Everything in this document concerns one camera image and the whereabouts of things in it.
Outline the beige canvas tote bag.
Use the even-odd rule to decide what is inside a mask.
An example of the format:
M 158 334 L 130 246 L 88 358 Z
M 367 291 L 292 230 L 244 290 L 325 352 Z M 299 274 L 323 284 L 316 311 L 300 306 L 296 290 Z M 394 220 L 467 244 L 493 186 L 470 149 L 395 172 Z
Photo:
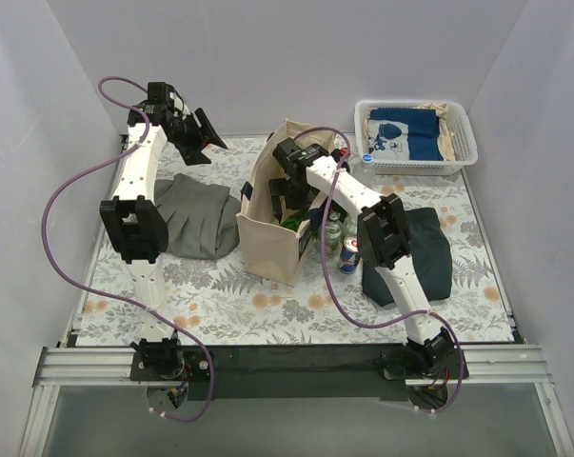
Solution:
M 268 181 L 282 178 L 285 173 L 272 152 L 288 138 L 302 147 L 317 143 L 327 150 L 334 149 L 334 132 L 305 133 L 311 127 L 311 124 L 286 120 L 273 132 L 241 190 L 241 210 L 236 215 L 246 270 L 289 286 L 297 283 L 312 229 L 309 221 L 302 222 L 296 231 L 283 228 L 274 217 Z

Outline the clear Chang bottle back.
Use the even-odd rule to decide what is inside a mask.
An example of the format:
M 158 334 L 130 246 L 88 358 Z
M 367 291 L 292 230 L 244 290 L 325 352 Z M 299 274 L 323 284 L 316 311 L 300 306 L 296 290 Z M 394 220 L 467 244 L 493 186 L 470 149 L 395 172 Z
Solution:
M 357 236 L 358 224 L 357 219 L 351 215 L 348 215 L 343 223 L 344 235 L 345 237 L 348 236 Z

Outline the red tab drink can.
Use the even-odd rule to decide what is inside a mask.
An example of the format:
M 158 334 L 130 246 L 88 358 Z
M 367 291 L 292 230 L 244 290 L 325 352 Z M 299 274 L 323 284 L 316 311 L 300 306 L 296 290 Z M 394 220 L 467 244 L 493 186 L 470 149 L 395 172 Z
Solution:
M 353 274 L 360 262 L 360 252 L 357 237 L 348 235 L 342 244 L 338 261 L 338 270 L 343 274 Z

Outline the clear chang bottle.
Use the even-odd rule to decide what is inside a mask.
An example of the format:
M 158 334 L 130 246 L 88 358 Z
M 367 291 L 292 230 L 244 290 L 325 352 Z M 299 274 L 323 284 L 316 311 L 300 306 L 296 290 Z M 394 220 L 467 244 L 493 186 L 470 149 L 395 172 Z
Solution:
M 339 250 L 343 243 L 343 226 L 340 220 L 340 214 L 337 211 L 331 210 L 329 212 L 324 234 L 325 241 L 323 242 L 323 247 L 325 248 L 326 255 L 329 256 L 336 250 Z
M 348 215 L 343 223 L 344 235 L 345 237 L 348 236 L 357 236 L 358 224 L 357 219 L 351 215 Z

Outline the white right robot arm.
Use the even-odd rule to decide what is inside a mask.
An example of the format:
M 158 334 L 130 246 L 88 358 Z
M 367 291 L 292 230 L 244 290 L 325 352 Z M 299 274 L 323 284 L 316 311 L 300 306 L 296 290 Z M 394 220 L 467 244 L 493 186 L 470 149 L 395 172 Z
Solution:
M 327 196 L 326 209 L 335 202 L 355 217 L 364 263 L 384 281 L 401 313 L 390 323 L 406 326 L 406 357 L 395 365 L 403 373 L 428 379 L 444 374 L 456 350 L 456 336 L 432 311 L 415 271 L 402 200 L 367 187 L 318 144 L 300 147 L 288 138 L 274 148 L 272 156 L 285 173 L 269 181 L 274 217 L 281 222 L 284 208 L 309 207 L 314 190 Z

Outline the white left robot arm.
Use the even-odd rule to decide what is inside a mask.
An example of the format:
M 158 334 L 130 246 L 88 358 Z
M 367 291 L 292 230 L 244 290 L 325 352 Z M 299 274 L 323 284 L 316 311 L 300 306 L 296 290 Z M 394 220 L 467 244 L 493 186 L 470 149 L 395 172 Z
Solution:
M 119 183 L 100 215 L 114 250 L 134 284 L 142 336 L 131 346 L 139 366 L 166 381 L 177 379 L 186 362 L 177 331 L 157 318 L 166 309 L 161 254 L 168 249 L 168 225 L 154 205 L 154 185 L 163 149 L 175 146 L 188 166 L 208 164 L 204 149 L 227 145 L 202 109 L 191 111 L 174 86 L 149 82 L 146 98 L 129 109 L 128 151 Z

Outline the Pocari Sweat plastic bottle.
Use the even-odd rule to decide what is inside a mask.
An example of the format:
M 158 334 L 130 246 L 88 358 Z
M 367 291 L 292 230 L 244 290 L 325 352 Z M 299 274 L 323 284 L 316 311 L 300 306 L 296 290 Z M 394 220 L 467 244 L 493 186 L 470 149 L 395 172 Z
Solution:
M 369 153 L 364 154 L 357 166 L 357 180 L 364 184 L 366 187 L 372 188 L 373 181 L 376 176 L 373 156 Z

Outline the green Perrier bottle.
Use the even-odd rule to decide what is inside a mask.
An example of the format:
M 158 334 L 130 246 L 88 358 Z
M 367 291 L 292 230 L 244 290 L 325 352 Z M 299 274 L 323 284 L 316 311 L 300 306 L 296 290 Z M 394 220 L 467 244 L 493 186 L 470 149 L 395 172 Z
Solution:
M 288 218 L 281 222 L 280 226 L 293 232 L 298 232 L 300 226 L 308 219 L 308 214 L 305 210 L 298 211 L 291 214 Z

